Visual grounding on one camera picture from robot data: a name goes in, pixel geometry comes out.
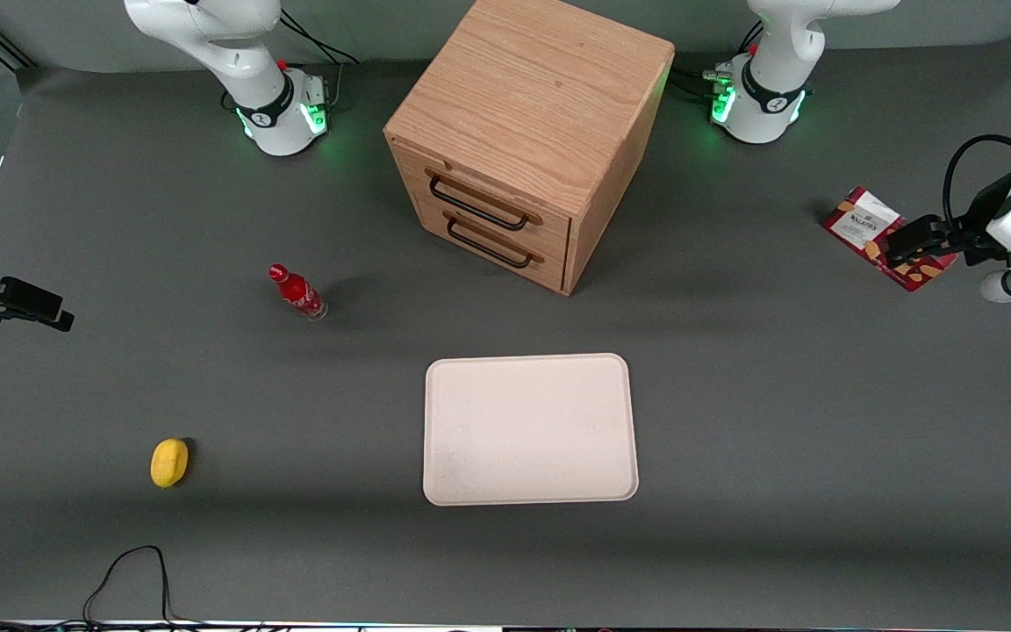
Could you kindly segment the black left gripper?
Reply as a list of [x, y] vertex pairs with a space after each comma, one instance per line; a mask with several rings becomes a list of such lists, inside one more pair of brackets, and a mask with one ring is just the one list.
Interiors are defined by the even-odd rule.
[[974, 197], [967, 212], [952, 220], [928, 215], [891, 232], [884, 241], [884, 262], [901, 267], [934, 257], [963, 255], [968, 267], [986, 261], [1006, 261], [1007, 249], [988, 235], [987, 228], [1006, 203], [1011, 180], [987, 185]]

